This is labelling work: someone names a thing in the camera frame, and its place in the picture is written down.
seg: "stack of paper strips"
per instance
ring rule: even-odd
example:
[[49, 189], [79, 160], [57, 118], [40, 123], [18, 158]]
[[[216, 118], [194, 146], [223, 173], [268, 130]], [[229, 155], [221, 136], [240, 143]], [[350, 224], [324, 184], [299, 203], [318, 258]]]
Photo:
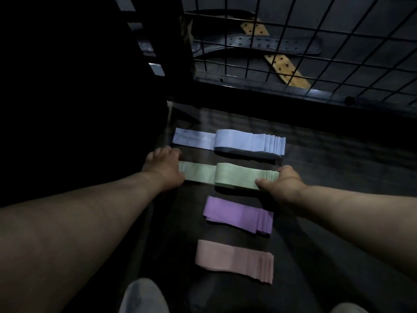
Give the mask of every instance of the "stack of paper strips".
[[203, 215], [208, 221], [225, 223], [242, 228], [251, 233], [272, 232], [274, 213], [257, 207], [242, 205], [209, 196]]
[[216, 166], [203, 163], [180, 161], [179, 171], [184, 173], [185, 179], [190, 181], [214, 184], [226, 188], [248, 188], [259, 190], [255, 184], [256, 178], [274, 181], [279, 172], [260, 170], [233, 165], [232, 163], [218, 163]]
[[263, 159], [276, 159], [285, 152], [285, 137], [252, 134], [232, 129], [219, 129], [214, 134], [177, 127], [172, 142]]
[[207, 270], [240, 273], [271, 284], [274, 277], [273, 254], [207, 240], [198, 241], [195, 263]]

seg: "pink paper strip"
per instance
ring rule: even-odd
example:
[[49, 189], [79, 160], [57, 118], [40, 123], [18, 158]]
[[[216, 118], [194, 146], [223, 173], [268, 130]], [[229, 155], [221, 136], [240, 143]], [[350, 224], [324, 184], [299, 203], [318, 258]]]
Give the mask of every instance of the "pink paper strip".
[[203, 215], [208, 221], [226, 223], [247, 230], [251, 233], [272, 232], [274, 213], [253, 206], [230, 202], [208, 196]]
[[198, 241], [195, 263], [207, 270], [240, 273], [266, 283], [272, 283], [274, 277], [273, 254], [207, 240]]

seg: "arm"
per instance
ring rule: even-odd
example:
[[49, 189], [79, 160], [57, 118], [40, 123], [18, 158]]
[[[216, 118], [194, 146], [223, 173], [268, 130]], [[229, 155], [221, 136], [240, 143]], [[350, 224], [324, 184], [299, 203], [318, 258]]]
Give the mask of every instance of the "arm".
[[417, 279], [417, 198], [307, 186], [292, 167], [279, 171], [277, 180], [257, 185], [299, 216]]
[[0, 209], [0, 311], [58, 311], [161, 191], [179, 186], [178, 149], [130, 177]]

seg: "purple paper strip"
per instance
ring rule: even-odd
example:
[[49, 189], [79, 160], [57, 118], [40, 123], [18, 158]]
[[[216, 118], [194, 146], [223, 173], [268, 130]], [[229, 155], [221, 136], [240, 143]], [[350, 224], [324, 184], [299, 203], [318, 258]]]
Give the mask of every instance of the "purple paper strip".
[[260, 231], [270, 234], [272, 232], [273, 212], [213, 196], [208, 196], [203, 215], [208, 221], [226, 223], [251, 233]]

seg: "green paper strip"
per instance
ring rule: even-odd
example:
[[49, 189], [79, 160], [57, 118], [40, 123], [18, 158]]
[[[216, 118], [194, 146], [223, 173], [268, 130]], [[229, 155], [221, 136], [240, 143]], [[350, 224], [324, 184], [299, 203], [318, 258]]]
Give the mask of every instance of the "green paper strip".
[[216, 166], [179, 162], [179, 170], [184, 173], [185, 179], [190, 181], [215, 184], [227, 188], [247, 188], [259, 190], [255, 184], [256, 178], [274, 181], [279, 172], [241, 167], [231, 163], [218, 163]]

